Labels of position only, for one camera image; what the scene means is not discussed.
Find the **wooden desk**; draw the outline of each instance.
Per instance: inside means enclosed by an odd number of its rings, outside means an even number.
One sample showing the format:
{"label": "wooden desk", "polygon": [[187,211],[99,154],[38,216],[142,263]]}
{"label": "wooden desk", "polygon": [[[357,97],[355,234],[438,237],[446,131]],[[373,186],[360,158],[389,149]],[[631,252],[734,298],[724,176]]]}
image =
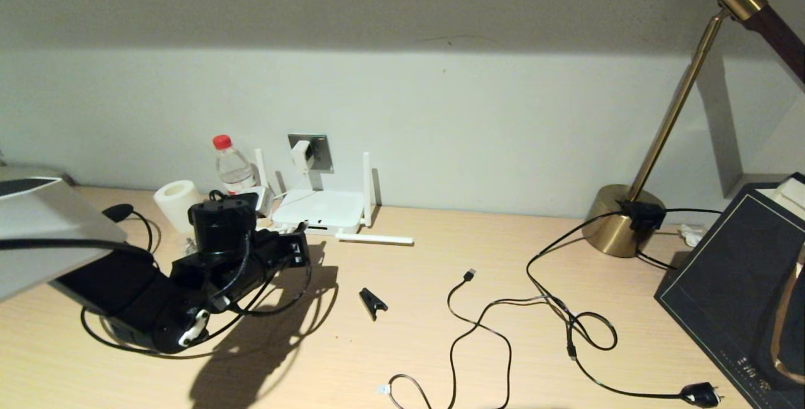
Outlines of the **wooden desk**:
{"label": "wooden desk", "polygon": [[[179,258],[178,239],[150,192],[78,191],[99,209],[132,203],[162,228],[155,255],[163,269]],[[415,246],[309,236],[320,262],[313,279],[319,298],[312,294],[279,317],[241,321],[216,345],[185,352],[211,353],[194,360],[161,360],[99,345],[81,328],[79,306],[55,289],[40,286],[0,304],[0,406],[391,408],[388,396],[377,394],[377,387],[394,374],[406,373],[425,387],[434,407],[446,407],[451,392],[449,346],[468,328],[448,312],[449,289],[467,269],[477,270],[474,280],[454,297],[457,312],[472,319],[496,298],[536,295],[524,271],[527,261],[578,222],[385,206],[371,231],[414,237]],[[145,245],[141,223],[126,220],[121,225],[130,234],[129,242]],[[685,250],[672,234],[657,235],[647,248],[648,254],[666,262]],[[726,396],[719,407],[749,407],[653,300],[663,274],[659,269],[600,254],[583,240],[552,252],[532,269],[573,311],[597,311],[615,324],[620,343],[613,351],[597,351],[576,341],[580,359],[603,383],[626,391],[673,393],[687,384],[710,381]],[[279,293],[292,297],[302,274],[293,269],[278,277],[284,290],[274,291],[268,301],[277,303]],[[389,305],[374,323],[357,295],[364,286]],[[211,328],[229,319],[216,315]],[[507,335],[514,348],[512,409],[688,407],[679,400],[616,395],[587,380],[567,357],[563,323],[545,305],[496,306],[485,323]],[[100,328],[95,319],[92,326]],[[602,326],[590,322],[589,328],[602,343],[609,341]],[[471,335],[455,349],[455,366],[455,407],[502,403],[502,340],[488,332]],[[425,407],[405,381],[395,383],[394,394],[406,409]]]}

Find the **wifi router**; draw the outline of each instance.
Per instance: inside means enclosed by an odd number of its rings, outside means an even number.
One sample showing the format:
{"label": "wifi router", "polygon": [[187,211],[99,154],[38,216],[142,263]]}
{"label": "wifi router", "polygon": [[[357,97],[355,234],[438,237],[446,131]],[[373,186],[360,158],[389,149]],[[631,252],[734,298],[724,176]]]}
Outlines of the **wifi router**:
{"label": "wifi router", "polygon": [[374,182],[369,153],[363,154],[363,193],[343,191],[288,191],[271,220],[279,229],[308,223],[308,234],[354,234],[361,225],[372,226]]}

